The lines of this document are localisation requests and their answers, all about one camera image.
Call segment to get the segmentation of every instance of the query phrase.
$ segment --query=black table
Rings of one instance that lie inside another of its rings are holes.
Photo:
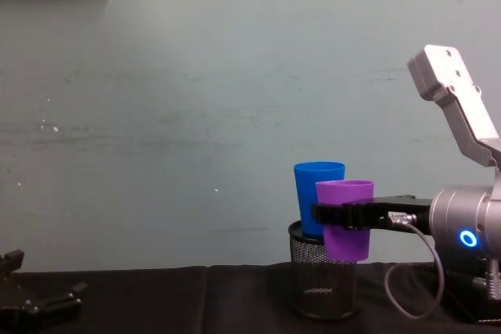
[[[461,322],[438,308],[412,321],[391,305],[383,288],[388,264],[359,265],[361,311],[346,321],[318,322],[287,307],[288,264],[214,266],[166,270],[26,273],[16,275],[41,297],[88,283],[77,321],[46,333],[312,334],[312,333],[500,333],[495,326]],[[432,276],[418,268],[395,271],[392,290],[407,307],[432,300]]]

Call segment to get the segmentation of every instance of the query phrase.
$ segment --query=mesh pencil holder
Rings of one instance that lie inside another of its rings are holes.
[[[305,237],[301,222],[289,226],[290,307],[308,318],[341,320],[360,308],[355,262],[327,258],[322,239]]]

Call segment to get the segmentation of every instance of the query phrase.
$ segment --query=blue cup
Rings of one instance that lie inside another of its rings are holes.
[[[294,166],[294,177],[303,234],[321,238],[322,225],[312,218],[312,204],[317,203],[315,183],[343,180],[344,164],[329,161],[298,163]]]

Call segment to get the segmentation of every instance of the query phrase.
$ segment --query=gray cable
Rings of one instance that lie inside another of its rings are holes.
[[[435,308],[440,304],[440,301],[442,300],[442,297],[444,295],[444,289],[445,289],[445,276],[444,276],[444,268],[442,266],[442,262],[440,261],[440,256],[438,255],[437,251],[434,249],[434,247],[428,242],[426,239],[424,233],[422,233],[420,230],[418,230],[416,227],[411,225],[410,223],[406,221],[399,222],[398,225],[402,227],[406,227],[412,231],[414,231],[427,245],[428,249],[431,251],[433,254],[433,258],[435,261],[435,264],[437,265],[437,270],[438,270],[438,291],[437,291],[437,296],[435,297],[433,303],[430,305],[430,307],[422,314],[415,315],[412,313],[409,313],[402,305],[400,305],[397,300],[393,297],[393,294],[391,293],[390,290],[390,275],[391,273],[398,267],[402,266],[402,264],[395,264],[391,266],[388,271],[386,272],[386,275],[384,276],[384,289],[386,290],[386,294],[388,295],[388,298],[391,300],[393,305],[396,306],[396,308],[401,311],[405,316],[408,318],[411,318],[413,320],[420,320],[422,318],[428,317]]]

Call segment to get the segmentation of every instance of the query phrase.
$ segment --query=light blue wall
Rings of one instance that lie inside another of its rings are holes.
[[[501,124],[499,0],[0,0],[0,16],[0,252],[25,250],[25,270],[285,261],[301,160],[343,160],[378,195],[491,181],[405,63],[457,47]],[[428,259],[373,236],[370,260]]]

